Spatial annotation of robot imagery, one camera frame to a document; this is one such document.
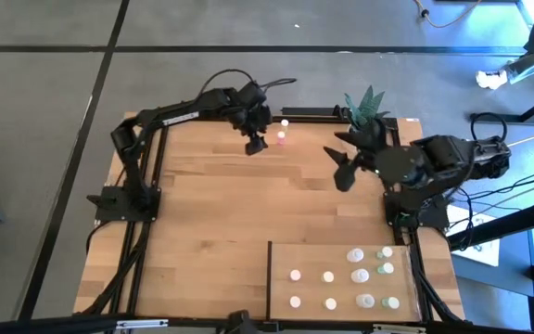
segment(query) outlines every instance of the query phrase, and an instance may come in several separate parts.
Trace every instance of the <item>white ball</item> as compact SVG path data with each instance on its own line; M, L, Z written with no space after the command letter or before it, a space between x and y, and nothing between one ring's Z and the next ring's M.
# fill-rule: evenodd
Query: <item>white ball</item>
M331 272L324 272L323 273L323 282L325 283L331 283L335 279L335 276Z
M293 281L297 281L297 280L300 280L300 278L302 277L302 274L300 273L299 270L297 269L294 269L292 270L290 273L289 273L289 278Z
M337 301L333 298L327 298L326 301L324 301L324 307L326 307L327 310L335 310L337 308Z
M294 296L289 299L289 305L293 308L299 308L301 304L300 297Z

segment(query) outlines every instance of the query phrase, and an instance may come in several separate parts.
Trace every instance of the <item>green object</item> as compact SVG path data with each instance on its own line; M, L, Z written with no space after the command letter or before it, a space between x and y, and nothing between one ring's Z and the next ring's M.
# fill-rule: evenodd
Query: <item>green object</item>
M348 104L348 108L350 108L351 111L351 124L360 129L376 117L384 95L385 92L382 92L375 96L374 90L370 85L362 97L360 106L356 107L353 104L353 101L351 101L351 97L345 94L345 102Z

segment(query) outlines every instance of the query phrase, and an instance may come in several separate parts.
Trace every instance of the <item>small white sphere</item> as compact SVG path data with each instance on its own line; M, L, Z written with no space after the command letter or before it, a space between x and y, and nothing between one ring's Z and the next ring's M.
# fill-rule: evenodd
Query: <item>small white sphere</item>
M356 303L363 308L372 308L375 306L375 298L371 294L362 294L356 297Z
M337 308L337 301L333 298L327 298L326 301L324 301L324 307L327 310L335 310Z
M297 269L294 269L292 270L291 272L289 272L289 278L293 281L297 281L297 280L300 280L300 278L302 277L302 274L300 273L299 270Z
M363 259L363 250L353 249L348 252L348 261L357 263Z
M363 283L370 278L370 274L366 269L357 269L351 273L351 280L355 283Z
M335 279L335 276L331 272L324 272L323 273L323 282L325 283L331 283Z
M299 308L301 304L300 297L294 296L289 299L289 305L293 308Z

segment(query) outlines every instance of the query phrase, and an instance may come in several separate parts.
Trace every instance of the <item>wooden board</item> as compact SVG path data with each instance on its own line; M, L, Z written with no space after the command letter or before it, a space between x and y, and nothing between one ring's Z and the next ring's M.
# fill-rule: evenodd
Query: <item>wooden board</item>
M399 120L399 126L403 143L421 136L419 122ZM266 135L270 147L247 157L246 138L225 122L172 127L159 181L160 212L151 228L136 313L224 318L247 309L253 318L263 319L268 240L391 244L383 189L374 174L357 173L348 193L335 189L336 165L322 146L352 151L333 136L346 129L340 124L294 123L286 144L278 146L278 125L273 125ZM108 182L120 171L115 156ZM115 273L124 230L124 223L116 223L94 235L76 311L89 306ZM434 231L420 232L420 239L432 285L462 314L446 241ZM123 288L122 310L130 281L128 277Z
M364 258L358 263L346 259L348 251L359 248ZM407 247L392 246L393 255L386 260L376 258L381 247L367 245L307 245L273 244L271 319L319 321L420 321L417 295L413 284L412 268ZM392 263L394 272L381 275L376 272L383 263ZM354 283L351 272L366 269L370 278ZM298 281L290 279L290 272L299 270ZM331 283L321 279L323 272L335 275ZM375 306L364 309L356 304L356 296L369 293L375 297ZM290 298L301 300L299 308L290 306ZM400 301L397 310L382 306L382 299L395 297ZM327 310L324 301L333 298L335 310Z

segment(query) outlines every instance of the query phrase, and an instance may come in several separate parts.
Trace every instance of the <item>floor tile line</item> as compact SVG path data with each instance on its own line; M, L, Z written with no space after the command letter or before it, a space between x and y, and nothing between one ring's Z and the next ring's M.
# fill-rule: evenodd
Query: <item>floor tile line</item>
M49 213L43 234L41 235L39 247L35 259L32 262L31 271L27 276L24 290L19 296L17 303L18 320L30 320L38 302L41 287L45 281L46 269L53 255L55 243L57 241L58 233L63 222L63 216L67 209L67 204L70 199L73 183L82 160L83 150L90 134L90 128L94 120L96 108L102 95L105 80L107 79L108 69L110 68L110 61L113 56L114 46L119 40L122 24L125 20L127 8L130 0L121 0L121 6L115 20L112 33L108 41L108 48L102 58L100 70L95 79L94 88L90 96L87 109L83 115L82 125L77 133L76 140L73 144L68 164L61 179L61 183L57 189L54 205Z
M519 46L368 45L0 45L0 53L387 53L518 57Z

